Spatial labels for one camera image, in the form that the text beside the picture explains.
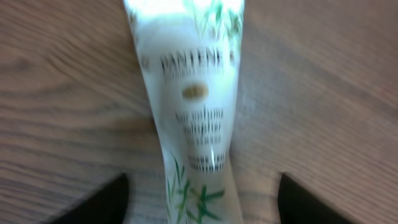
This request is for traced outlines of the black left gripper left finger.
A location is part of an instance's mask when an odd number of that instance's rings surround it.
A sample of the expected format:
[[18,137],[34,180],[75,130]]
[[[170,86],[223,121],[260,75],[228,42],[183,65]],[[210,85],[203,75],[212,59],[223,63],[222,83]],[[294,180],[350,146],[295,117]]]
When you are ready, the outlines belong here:
[[122,224],[129,206],[129,178],[122,173],[50,224]]

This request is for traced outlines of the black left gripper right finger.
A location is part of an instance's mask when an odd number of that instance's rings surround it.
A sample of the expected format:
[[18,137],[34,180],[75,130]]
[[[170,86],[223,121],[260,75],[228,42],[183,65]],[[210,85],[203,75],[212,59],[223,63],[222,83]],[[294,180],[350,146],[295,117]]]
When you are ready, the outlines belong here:
[[353,224],[286,172],[280,174],[277,209],[281,224]]

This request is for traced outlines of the white cosmetic tube gold cap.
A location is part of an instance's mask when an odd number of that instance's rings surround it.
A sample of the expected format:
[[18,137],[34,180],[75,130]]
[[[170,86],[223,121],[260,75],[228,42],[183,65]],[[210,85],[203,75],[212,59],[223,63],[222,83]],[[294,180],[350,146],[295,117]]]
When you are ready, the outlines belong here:
[[125,0],[165,170],[169,223],[242,223],[229,149],[243,0]]

